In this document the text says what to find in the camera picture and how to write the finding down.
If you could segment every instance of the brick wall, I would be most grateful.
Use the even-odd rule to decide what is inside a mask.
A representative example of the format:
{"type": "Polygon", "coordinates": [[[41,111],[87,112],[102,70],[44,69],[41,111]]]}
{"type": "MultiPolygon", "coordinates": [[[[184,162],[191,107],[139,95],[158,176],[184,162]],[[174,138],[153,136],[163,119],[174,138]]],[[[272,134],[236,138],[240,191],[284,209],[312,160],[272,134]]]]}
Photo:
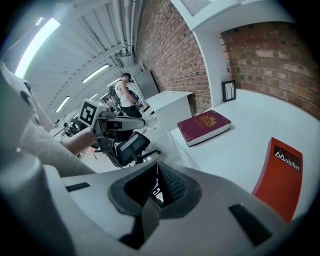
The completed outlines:
{"type": "Polygon", "coordinates": [[[241,26],[221,33],[220,43],[238,88],[278,97],[320,119],[319,66],[294,24],[241,26]]]}
{"type": "Polygon", "coordinates": [[[192,114],[211,107],[206,68],[193,33],[170,0],[148,0],[138,28],[136,60],[162,91],[193,92],[192,114]]]}

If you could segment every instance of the white table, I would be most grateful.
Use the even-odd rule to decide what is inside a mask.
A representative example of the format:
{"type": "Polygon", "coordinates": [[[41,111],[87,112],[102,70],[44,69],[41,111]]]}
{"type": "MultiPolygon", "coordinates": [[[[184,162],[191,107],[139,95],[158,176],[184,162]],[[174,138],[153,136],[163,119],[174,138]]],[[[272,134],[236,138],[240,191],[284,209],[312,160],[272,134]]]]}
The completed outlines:
{"type": "Polygon", "coordinates": [[[184,163],[224,177],[249,193],[258,181],[268,143],[274,137],[303,155],[302,186],[294,217],[305,212],[319,188],[320,123],[274,97],[238,89],[237,99],[213,108],[231,120],[225,133],[188,147],[180,130],[171,136],[184,163]]]}
{"type": "Polygon", "coordinates": [[[189,91],[162,91],[146,102],[153,109],[160,126],[167,132],[177,128],[177,123],[191,118],[189,91]]]}

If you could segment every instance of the white counter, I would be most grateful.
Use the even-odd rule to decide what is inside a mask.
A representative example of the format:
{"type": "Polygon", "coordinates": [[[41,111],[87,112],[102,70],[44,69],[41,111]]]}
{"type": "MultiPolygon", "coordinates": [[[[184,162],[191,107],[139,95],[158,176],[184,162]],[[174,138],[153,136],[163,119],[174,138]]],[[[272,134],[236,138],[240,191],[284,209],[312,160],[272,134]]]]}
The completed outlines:
{"type": "Polygon", "coordinates": [[[146,102],[155,112],[159,125],[167,132],[177,128],[177,123],[191,118],[189,91],[162,91],[146,102]]]}
{"type": "Polygon", "coordinates": [[[294,217],[305,212],[319,188],[320,123],[303,110],[277,98],[238,89],[237,99],[213,110],[231,120],[231,129],[188,147],[179,129],[171,135],[184,161],[224,177],[251,193],[274,137],[303,155],[303,176],[294,217]]]}

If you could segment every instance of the ceiling light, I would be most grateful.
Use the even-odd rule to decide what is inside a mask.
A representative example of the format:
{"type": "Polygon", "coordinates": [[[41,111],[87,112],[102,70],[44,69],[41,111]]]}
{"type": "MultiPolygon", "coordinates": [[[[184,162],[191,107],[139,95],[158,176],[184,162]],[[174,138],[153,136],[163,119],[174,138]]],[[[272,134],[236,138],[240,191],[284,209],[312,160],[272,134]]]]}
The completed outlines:
{"type": "Polygon", "coordinates": [[[109,65],[104,65],[102,67],[100,67],[97,71],[93,72],[91,75],[89,75],[87,78],[85,78],[84,80],[82,80],[82,83],[87,82],[89,79],[93,78],[96,74],[100,73],[102,70],[105,70],[107,67],[109,67],[109,65]]]}
{"type": "Polygon", "coordinates": [[[38,21],[35,23],[35,25],[39,26],[43,20],[44,20],[44,17],[39,18],[38,21]]]}
{"type": "Polygon", "coordinates": [[[66,102],[70,99],[69,96],[65,97],[65,99],[63,100],[63,102],[61,103],[61,105],[58,107],[58,109],[56,110],[56,112],[59,112],[60,109],[62,109],[62,107],[64,106],[64,104],[66,104],[66,102]]]}
{"type": "Polygon", "coordinates": [[[107,87],[112,85],[113,83],[117,82],[121,77],[117,78],[116,80],[112,81],[111,83],[107,84],[107,87]]]}
{"type": "Polygon", "coordinates": [[[43,27],[34,36],[28,47],[26,48],[22,58],[15,70],[15,75],[18,78],[23,79],[27,69],[36,55],[37,51],[41,45],[46,41],[46,39],[60,26],[60,23],[54,18],[49,19],[49,21],[43,25],[43,27]]]}
{"type": "Polygon", "coordinates": [[[93,95],[89,100],[93,99],[94,97],[96,97],[98,95],[98,93],[96,93],[95,95],[93,95]]]}
{"type": "Polygon", "coordinates": [[[99,100],[101,100],[102,98],[108,96],[109,92],[107,92],[105,95],[103,95],[101,98],[99,98],[99,100]]]}

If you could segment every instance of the framed picture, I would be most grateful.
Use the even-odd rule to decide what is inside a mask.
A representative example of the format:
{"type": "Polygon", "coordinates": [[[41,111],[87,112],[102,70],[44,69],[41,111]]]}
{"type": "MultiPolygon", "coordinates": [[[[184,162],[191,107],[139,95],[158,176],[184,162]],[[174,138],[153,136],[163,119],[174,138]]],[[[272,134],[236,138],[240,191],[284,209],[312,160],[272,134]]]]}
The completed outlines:
{"type": "Polygon", "coordinates": [[[236,81],[230,80],[222,82],[223,102],[229,102],[236,99],[236,81]]]}

